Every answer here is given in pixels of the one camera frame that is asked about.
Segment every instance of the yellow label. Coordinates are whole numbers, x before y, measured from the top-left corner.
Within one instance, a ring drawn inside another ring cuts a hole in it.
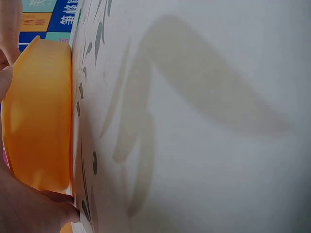
[[[46,32],[51,19],[51,12],[23,13],[21,32]]]

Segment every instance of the white surface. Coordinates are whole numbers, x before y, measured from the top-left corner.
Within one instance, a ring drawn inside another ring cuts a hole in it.
[[[95,65],[98,3],[73,46],[87,232],[309,232],[311,3],[113,0]]]

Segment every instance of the orange plastic lid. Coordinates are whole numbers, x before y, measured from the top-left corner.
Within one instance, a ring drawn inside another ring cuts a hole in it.
[[[2,102],[2,130],[9,166],[39,190],[69,185],[71,51],[64,42],[36,37],[13,65]]]

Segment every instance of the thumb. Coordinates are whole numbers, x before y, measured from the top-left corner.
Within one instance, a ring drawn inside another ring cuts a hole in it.
[[[73,205],[61,202],[57,203],[59,210],[61,211],[61,224],[62,227],[70,222],[79,222],[80,221],[80,212]]]
[[[1,49],[10,66],[12,66],[17,58],[20,56],[18,45],[16,43],[9,42],[7,44],[4,44]]]
[[[13,68],[6,67],[0,71],[0,100],[3,100],[6,92],[8,91],[13,76]]]

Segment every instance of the hand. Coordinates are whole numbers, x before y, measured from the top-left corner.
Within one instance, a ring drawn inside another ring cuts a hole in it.
[[[22,13],[21,0],[0,0],[0,70],[12,66],[20,55],[18,40]]]
[[[11,67],[0,71],[1,99],[10,86],[12,73]],[[39,192],[23,184],[4,162],[0,162],[1,233],[59,233],[66,223],[80,220],[79,212],[72,203],[70,195]]]

